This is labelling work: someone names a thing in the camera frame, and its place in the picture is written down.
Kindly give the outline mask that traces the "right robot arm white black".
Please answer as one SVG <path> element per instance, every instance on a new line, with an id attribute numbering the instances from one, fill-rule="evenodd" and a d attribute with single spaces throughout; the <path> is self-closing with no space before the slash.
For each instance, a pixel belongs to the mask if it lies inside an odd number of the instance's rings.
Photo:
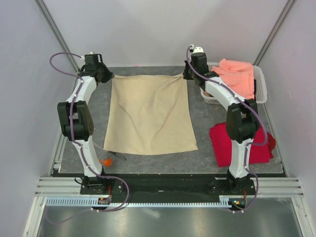
<path id="1" fill-rule="evenodd" d="M 229 193 L 238 194 L 251 173 L 251 147 L 263 146 L 268 141 L 264 123 L 258 115 L 257 102 L 238 95 L 216 72 L 211 72 L 206 53 L 201 47 L 192 44 L 186 50 L 183 78 L 193 80 L 200 89 L 214 96 L 227 111 L 226 132 L 231 139 L 232 160 L 226 188 Z"/>

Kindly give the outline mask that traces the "beige cloth napkin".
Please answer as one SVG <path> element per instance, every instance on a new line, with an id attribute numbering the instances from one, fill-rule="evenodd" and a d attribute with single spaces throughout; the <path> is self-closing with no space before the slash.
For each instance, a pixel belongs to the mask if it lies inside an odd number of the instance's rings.
<path id="1" fill-rule="evenodd" d="M 183 76 L 115 76 L 104 149 L 150 156 L 197 150 Z"/>

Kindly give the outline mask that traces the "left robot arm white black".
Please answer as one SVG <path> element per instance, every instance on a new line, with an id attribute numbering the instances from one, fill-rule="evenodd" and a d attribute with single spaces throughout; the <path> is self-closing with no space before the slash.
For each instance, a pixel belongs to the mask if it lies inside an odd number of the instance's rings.
<path id="1" fill-rule="evenodd" d="M 101 54 L 89 53 L 82 57 L 84 65 L 76 75 L 77 83 L 71 96 L 57 105 L 62 134 L 77 150 L 88 178 L 103 175 L 93 145 L 94 123 L 88 108 L 92 93 L 100 83 L 107 83 L 114 74 L 104 64 Z"/>

